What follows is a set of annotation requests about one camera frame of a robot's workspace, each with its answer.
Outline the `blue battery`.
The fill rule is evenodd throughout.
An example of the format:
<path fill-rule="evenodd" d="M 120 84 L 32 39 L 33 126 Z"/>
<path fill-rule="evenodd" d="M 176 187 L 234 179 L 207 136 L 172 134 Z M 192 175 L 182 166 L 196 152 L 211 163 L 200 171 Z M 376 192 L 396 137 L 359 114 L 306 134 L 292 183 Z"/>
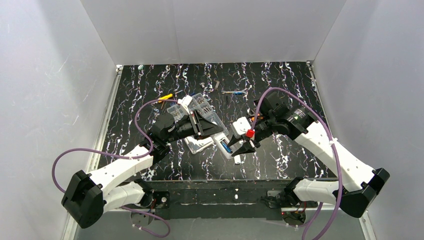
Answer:
<path fill-rule="evenodd" d="M 228 152 L 228 153 L 230 153 L 231 152 L 231 149 L 227 146 L 227 144 L 226 144 L 226 142 L 225 141 L 222 141 L 221 142 L 221 145 L 223 146 L 223 148 Z"/>

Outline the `white battery cover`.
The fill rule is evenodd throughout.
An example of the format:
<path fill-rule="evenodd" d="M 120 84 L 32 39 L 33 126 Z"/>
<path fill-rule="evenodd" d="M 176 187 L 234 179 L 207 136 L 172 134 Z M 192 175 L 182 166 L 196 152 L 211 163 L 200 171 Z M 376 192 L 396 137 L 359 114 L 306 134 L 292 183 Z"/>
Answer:
<path fill-rule="evenodd" d="M 240 157 L 239 155 L 235 156 L 235 157 L 233 158 L 233 160 L 234 160 L 234 164 L 235 164 L 235 165 L 239 165 L 239 164 L 241 164 L 241 157 Z"/>

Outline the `white remote control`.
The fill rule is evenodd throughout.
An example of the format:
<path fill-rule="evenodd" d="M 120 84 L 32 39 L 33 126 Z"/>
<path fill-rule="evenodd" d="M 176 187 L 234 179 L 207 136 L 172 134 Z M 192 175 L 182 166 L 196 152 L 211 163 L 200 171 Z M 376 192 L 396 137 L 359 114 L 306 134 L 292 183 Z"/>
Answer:
<path fill-rule="evenodd" d="M 211 138 L 226 159 L 233 158 L 233 149 L 229 146 L 229 139 L 224 132 L 213 134 Z"/>

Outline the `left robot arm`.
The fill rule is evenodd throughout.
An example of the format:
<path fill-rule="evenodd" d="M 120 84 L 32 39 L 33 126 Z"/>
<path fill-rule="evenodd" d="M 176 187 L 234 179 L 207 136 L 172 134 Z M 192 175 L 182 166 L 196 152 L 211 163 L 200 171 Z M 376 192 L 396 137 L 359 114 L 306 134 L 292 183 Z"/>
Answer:
<path fill-rule="evenodd" d="M 147 132 L 147 138 L 126 156 L 89 173 L 76 172 L 61 204 L 82 229 L 88 228 L 103 213 L 128 204 L 139 204 L 151 193 L 151 189 L 140 181 L 125 181 L 161 161 L 170 151 L 169 143 L 187 137 L 207 139 L 223 132 L 222 126 L 203 117 L 198 110 L 186 113 L 178 121 L 172 114 L 163 113 Z"/>

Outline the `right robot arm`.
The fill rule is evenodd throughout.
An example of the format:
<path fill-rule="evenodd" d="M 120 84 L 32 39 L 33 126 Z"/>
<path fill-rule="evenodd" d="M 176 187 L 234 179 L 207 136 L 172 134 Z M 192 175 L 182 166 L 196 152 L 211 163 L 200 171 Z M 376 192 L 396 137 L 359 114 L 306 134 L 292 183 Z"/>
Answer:
<path fill-rule="evenodd" d="M 390 178 L 388 171 L 372 168 L 336 139 L 329 138 L 325 125 L 305 106 L 289 108 L 276 92 L 255 103 L 258 113 L 240 117 L 231 124 L 233 135 L 225 148 L 242 141 L 241 147 L 231 152 L 233 157 L 254 153 L 261 141 L 280 134 L 310 151 L 334 174 L 341 175 L 335 181 L 296 177 L 282 192 L 266 197 L 269 206 L 295 206 L 312 201 L 338 205 L 349 216 L 360 218 Z"/>

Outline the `orange black pliers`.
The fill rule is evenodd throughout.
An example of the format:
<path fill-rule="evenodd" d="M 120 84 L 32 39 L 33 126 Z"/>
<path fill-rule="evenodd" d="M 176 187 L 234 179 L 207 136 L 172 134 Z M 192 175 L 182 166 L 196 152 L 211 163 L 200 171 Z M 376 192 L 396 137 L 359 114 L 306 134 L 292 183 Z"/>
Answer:
<path fill-rule="evenodd" d="M 252 114 L 248 118 L 253 122 L 255 119 L 262 120 L 264 116 L 261 113 L 258 113 L 256 115 Z"/>

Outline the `clear plastic organizer box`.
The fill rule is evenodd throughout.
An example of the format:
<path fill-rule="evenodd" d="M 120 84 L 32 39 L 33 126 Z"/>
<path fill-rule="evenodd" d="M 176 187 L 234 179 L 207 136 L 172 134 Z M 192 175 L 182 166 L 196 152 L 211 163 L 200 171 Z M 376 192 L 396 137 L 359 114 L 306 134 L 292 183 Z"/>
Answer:
<path fill-rule="evenodd" d="M 201 94 L 185 96 L 166 109 L 174 119 L 169 141 L 184 140 L 193 154 L 215 143 L 228 131 L 207 99 Z"/>

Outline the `blue silver wrench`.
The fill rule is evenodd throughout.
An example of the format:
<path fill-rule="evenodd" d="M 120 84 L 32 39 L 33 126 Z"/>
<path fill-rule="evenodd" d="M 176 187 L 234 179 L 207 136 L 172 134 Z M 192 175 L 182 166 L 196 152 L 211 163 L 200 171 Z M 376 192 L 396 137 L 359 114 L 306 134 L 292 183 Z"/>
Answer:
<path fill-rule="evenodd" d="M 221 94 L 232 94 L 232 95 L 245 95 L 245 90 L 222 90 Z"/>

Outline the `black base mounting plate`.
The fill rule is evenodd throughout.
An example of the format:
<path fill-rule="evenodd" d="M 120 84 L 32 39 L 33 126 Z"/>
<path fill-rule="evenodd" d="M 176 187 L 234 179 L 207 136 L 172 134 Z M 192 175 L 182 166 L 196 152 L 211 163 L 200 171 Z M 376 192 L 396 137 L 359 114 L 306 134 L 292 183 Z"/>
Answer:
<path fill-rule="evenodd" d="M 156 200 L 153 210 L 165 220 L 281 220 L 283 206 L 270 208 L 265 199 L 279 194 L 290 183 L 286 179 L 134 181 L 152 191 Z"/>

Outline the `yellow handled screwdriver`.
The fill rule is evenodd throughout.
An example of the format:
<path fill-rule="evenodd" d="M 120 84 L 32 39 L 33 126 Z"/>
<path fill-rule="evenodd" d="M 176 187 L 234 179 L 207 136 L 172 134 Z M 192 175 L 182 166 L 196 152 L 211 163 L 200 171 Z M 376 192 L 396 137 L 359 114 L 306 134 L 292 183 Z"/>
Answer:
<path fill-rule="evenodd" d="M 171 99 L 173 97 L 174 97 L 174 94 L 173 93 L 170 93 L 170 94 L 167 94 L 167 95 L 164 95 L 164 96 L 160 97 L 158 102 L 159 103 L 162 103 L 164 100 L 169 100 L 169 99 Z"/>

